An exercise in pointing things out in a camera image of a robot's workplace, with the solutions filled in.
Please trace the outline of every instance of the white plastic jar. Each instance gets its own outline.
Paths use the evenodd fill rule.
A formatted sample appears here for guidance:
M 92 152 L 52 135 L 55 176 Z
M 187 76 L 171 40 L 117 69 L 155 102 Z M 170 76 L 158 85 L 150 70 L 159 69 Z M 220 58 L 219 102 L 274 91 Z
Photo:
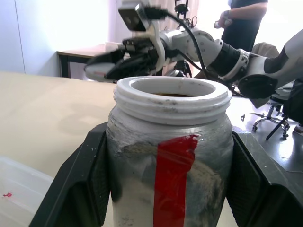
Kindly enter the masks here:
M 232 95 L 192 78 L 118 81 L 107 145 L 115 227 L 215 227 L 232 165 Z

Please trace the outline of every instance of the man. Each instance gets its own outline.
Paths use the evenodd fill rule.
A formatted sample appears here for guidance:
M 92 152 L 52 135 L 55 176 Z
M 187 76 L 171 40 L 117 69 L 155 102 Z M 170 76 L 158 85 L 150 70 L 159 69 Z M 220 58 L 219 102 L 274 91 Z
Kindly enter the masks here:
M 217 21 L 224 28 L 222 40 L 235 49 L 251 52 L 268 0 L 229 0 L 230 10 Z

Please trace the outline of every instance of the black cable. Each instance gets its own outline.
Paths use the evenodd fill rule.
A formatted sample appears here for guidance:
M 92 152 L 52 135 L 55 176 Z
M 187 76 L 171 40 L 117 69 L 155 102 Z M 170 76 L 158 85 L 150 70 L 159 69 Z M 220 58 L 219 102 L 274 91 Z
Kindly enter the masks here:
M 190 28 L 188 26 L 186 26 L 186 24 L 183 22 L 183 20 L 175 17 L 174 15 L 170 14 L 167 10 L 165 9 L 161 9 L 158 7 L 146 7 L 145 8 L 145 13 L 147 15 L 148 19 L 154 19 L 154 20 L 160 20 L 160 19 L 165 19 L 165 17 L 169 17 L 175 21 L 177 21 L 180 25 L 182 25 L 182 27 L 184 27 L 184 29 L 188 32 L 189 36 L 191 37 L 191 39 L 193 40 L 201 67 L 197 66 L 189 57 L 187 57 L 184 53 L 182 53 L 181 51 L 179 51 L 179 54 L 181 54 L 189 63 L 191 63 L 194 67 L 196 67 L 197 69 L 199 69 L 200 71 L 202 71 L 205 75 L 205 77 L 207 78 L 208 76 L 208 72 L 205 69 L 205 65 L 203 62 L 203 58 L 200 52 L 200 48 L 198 45 L 198 42 L 194 36 L 194 34 L 192 33 L 192 31 L 190 30 Z M 236 96 L 239 97 L 245 97 L 241 94 L 239 94 L 238 92 L 236 92 L 233 87 L 231 87 L 229 84 L 227 84 L 224 80 L 220 79 L 220 78 L 215 78 L 216 80 L 218 80 L 220 83 L 222 83 L 223 85 L 225 85 L 230 91 L 232 91 Z
M 189 0 L 186 0 L 186 3 L 185 3 L 186 10 L 185 10 L 185 13 L 184 13 L 184 17 L 183 17 L 183 18 L 186 18 L 186 14 L 187 14 L 187 11 L 188 11 L 188 1 L 189 1 Z
M 183 20 L 175 17 L 174 15 L 172 15 L 171 13 L 169 12 L 166 12 L 166 16 L 168 16 L 169 18 L 177 21 L 179 24 L 182 25 L 182 27 L 184 27 L 184 29 L 188 32 L 189 36 L 191 37 L 191 39 L 193 40 L 193 43 L 194 43 L 194 46 L 195 46 L 195 49 L 197 51 L 197 55 L 198 55 L 198 58 L 199 58 L 199 61 L 200 61 L 200 64 L 201 64 L 201 70 L 202 72 L 204 73 L 204 75 L 206 76 L 207 78 L 207 71 L 205 69 L 205 65 L 204 65 L 204 62 L 203 62 L 203 58 L 202 58 L 202 54 L 201 54 L 201 51 L 200 51 L 200 48 L 199 48 L 199 45 L 198 45 L 198 42 L 194 36 L 194 34 L 192 33 L 192 31 L 189 29 L 188 26 L 186 26 L 186 24 L 183 22 Z
M 196 16 L 194 16 L 192 19 L 191 19 L 192 23 L 193 23 L 193 27 L 196 27 L 196 25 L 198 24 L 198 18 Z

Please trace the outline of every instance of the beige table surface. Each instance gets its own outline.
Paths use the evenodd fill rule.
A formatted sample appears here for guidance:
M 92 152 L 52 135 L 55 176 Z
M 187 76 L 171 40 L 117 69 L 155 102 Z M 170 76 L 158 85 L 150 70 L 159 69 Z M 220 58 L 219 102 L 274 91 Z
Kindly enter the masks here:
M 0 156 L 55 177 L 89 130 L 107 121 L 114 84 L 0 72 Z M 109 203 L 105 227 L 112 227 Z M 224 204 L 218 227 L 236 227 Z

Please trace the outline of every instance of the chair base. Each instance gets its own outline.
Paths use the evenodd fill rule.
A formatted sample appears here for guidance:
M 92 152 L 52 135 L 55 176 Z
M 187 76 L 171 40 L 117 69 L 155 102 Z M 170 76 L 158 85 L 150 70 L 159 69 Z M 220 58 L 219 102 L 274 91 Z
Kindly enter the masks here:
M 249 113 L 249 114 L 252 114 L 252 115 L 260 117 L 260 119 L 256 120 L 255 123 L 252 126 L 253 132 L 256 132 L 258 130 L 258 124 L 260 124 L 263 121 L 267 121 L 268 120 L 268 121 L 271 121 L 272 123 L 275 123 L 275 124 L 279 125 L 279 123 L 281 122 L 281 120 L 278 119 L 278 118 L 275 118 L 275 117 L 271 116 L 275 107 L 276 106 L 274 106 L 274 105 L 270 107 L 270 110 L 269 110 L 267 116 L 265 116 L 264 114 L 259 114 L 259 113 Z M 245 119 L 245 114 L 241 117 L 242 121 L 244 121 L 244 119 Z M 283 139 L 287 139 L 287 137 L 288 137 L 287 131 L 290 129 L 290 124 L 288 123 L 288 121 L 284 121 L 280 125 L 280 128 L 283 129 L 282 138 Z

